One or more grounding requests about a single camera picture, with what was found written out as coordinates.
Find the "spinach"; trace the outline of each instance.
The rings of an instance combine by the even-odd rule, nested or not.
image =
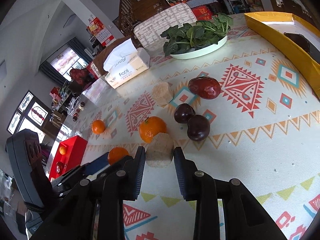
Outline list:
[[[170,54],[186,53],[191,49],[191,45],[187,39],[176,41],[174,38],[171,38],[169,42],[166,42],[164,44],[163,49],[164,49],[164,55],[167,57]]]
[[[169,27],[169,29],[165,30],[163,33],[160,34],[161,38],[167,38],[168,40],[171,38],[171,36],[169,35],[169,32],[172,30],[176,30],[178,29],[178,25],[175,25],[173,27]]]
[[[161,37],[169,39],[163,50],[165,56],[187,53],[191,48],[202,49],[224,38],[233,25],[233,19],[224,13],[218,13],[211,21],[197,21],[195,26],[184,23],[165,30]]]

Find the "white patterned cushion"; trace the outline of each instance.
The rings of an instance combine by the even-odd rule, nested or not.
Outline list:
[[[172,6],[134,28],[134,34],[146,51],[156,51],[167,41],[160,34],[170,26],[194,23],[197,19],[188,5],[184,3]]]

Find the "mandarin orange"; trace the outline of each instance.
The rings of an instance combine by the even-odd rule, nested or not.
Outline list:
[[[152,138],[160,132],[167,133],[167,125],[157,116],[148,117],[139,126],[140,137],[146,143],[150,143]]]
[[[92,132],[95,134],[101,134],[106,129],[104,122],[101,120],[93,121],[91,128],[92,128]]]
[[[114,147],[108,154],[108,162],[110,165],[118,162],[126,155],[129,155],[129,152],[122,147]]]

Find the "tissue box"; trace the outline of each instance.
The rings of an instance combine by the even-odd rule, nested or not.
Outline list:
[[[149,54],[144,48],[138,48],[137,52],[123,57],[110,69],[106,76],[106,81],[111,87],[117,88],[147,70],[149,63]]]

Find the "table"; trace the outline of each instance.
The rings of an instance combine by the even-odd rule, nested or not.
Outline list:
[[[299,239],[320,206],[320,102],[294,65],[250,30],[242,14],[232,17],[227,43],[211,54],[175,60],[159,51],[151,55],[149,70],[116,90],[96,81],[82,95],[87,103],[78,121],[67,117],[64,136],[77,132],[88,140],[82,164],[116,146],[134,156],[139,145],[147,148],[138,133],[140,122],[159,116],[198,169],[216,179],[240,179],[285,236]],[[222,93],[214,100],[191,94],[188,81],[196,76],[216,78]],[[151,97],[154,84],[162,81],[174,91],[164,107]],[[211,123],[205,141],[189,140],[186,125],[174,121],[182,102]],[[95,119],[107,124],[101,135],[90,131]],[[219,209],[224,239],[222,202]],[[173,162],[162,169],[145,166],[141,193],[124,203],[124,217],[127,240],[192,239],[195,202],[180,195]]]

